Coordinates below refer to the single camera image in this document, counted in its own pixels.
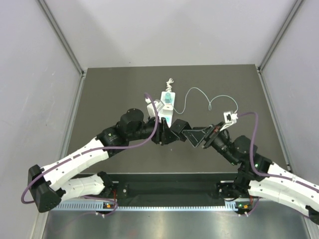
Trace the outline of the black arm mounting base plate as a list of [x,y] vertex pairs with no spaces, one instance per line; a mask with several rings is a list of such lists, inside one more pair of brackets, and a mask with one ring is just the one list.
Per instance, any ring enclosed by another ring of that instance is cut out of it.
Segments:
[[97,198],[116,199],[120,206],[212,206],[225,199],[249,198],[234,190],[234,173],[108,174]]

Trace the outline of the black cube power adapter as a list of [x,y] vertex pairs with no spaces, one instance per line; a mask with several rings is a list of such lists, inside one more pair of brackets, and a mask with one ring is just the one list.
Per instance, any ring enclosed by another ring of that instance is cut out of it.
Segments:
[[183,137],[183,131],[184,130],[191,130],[191,126],[187,121],[181,120],[181,119],[176,119],[171,127],[170,130],[176,134],[179,137]]

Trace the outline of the white power strip coloured sockets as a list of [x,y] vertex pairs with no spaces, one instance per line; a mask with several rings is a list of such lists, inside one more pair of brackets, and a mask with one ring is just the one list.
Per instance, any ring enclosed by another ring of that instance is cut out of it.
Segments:
[[160,100],[163,103],[163,107],[159,111],[159,117],[165,118],[168,127],[171,127],[172,116],[174,112],[175,93],[167,91],[162,92]]

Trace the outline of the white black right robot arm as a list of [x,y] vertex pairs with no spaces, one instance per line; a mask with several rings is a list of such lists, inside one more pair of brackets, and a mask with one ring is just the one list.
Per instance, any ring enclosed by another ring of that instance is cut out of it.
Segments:
[[236,196],[265,198],[290,207],[313,223],[319,223],[319,187],[257,153],[257,146],[242,135],[235,140],[220,125],[184,129],[182,134],[194,147],[213,147],[238,174],[232,189]]

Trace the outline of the teal USB charger plug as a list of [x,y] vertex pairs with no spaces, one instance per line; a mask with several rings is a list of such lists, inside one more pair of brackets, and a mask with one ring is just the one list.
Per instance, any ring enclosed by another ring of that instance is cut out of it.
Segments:
[[171,104],[172,98],[170,92],[166,92],[164,95],[164,103]]

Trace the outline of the white square charger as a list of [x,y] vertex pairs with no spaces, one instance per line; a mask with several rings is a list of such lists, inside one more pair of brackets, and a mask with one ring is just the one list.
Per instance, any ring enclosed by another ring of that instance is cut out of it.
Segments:
[[165,104],[161,110],[162,117],[172,117],[174,112],[174,107],[171,104]]

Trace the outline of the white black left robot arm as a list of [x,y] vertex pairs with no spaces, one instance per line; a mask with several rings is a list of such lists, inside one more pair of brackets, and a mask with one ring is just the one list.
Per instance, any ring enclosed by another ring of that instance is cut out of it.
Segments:
[[77,178],[76,175],[126,149],[132,149],[131,141],[140,140],[138,146],[148,141],[163,144],[169,133],[171,121],[166,117],[154,114],[144,121],[141,110],[129,109],[114,126],[104,129],[80,149],[49,165],[30,167],[25,191],[30,192],[31,203],[40,213],[73,198],[87,195],[109,197],[113,182],[107,173],[99,172],[86,178]]

